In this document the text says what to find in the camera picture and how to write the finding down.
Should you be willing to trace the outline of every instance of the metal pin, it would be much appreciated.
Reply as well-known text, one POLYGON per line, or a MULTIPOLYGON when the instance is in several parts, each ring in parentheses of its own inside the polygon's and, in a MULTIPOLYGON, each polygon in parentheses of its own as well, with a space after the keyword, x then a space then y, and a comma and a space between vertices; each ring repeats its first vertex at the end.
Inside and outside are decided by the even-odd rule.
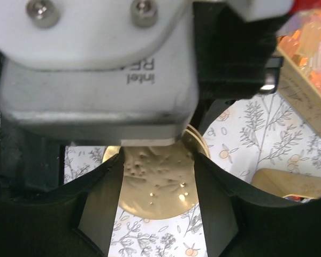
POLYGON ((138 27, 151 27, 158 20, 158 6, 155 0, 134 0, 131 4, 133 23, 138 27))
POLYGON ((259 93, 263 95, 271 94, 275 89, 275 87, 276 87, 276 81, 275 81, 274 75, 271 73, 267 73, 265 75, 265 84, 260 88, 259 93))
POLYGON ((59 12, 51 0, 30 0, 26 11, 38 28, 50 28, 59 20, 59 12))

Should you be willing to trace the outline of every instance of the floral pattern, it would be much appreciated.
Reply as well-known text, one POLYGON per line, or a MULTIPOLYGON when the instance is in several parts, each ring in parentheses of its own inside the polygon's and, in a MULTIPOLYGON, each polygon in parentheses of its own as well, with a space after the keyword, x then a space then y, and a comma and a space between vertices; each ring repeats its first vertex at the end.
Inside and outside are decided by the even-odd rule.
MULTIPOLYGON (((262 168, 321 177, 321 138, 278 94, 237 101, 204 138, 211 159, 246 182, 262 168)), ((65 182, 100 165, 104 149, 67 147, 65 182)), ((137 256, 207 257, 199 204, 167 220, 143 219, 118 207, 109 257, 137 256)))

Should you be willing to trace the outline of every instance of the gold container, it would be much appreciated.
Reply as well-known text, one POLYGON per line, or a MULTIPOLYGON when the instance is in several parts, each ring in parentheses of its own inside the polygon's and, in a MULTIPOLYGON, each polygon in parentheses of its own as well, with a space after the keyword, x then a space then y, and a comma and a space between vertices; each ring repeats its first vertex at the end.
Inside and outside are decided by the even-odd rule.
MULTIPOLYGON (((119 206, 138 217, 176 217, 198 203, 192 153, 210 157, 208 146, 192 126, 181 140, 165 147, 124 147, 124 178, 119 206)), ((103 162, 120 146, 107 147, 103 162)))

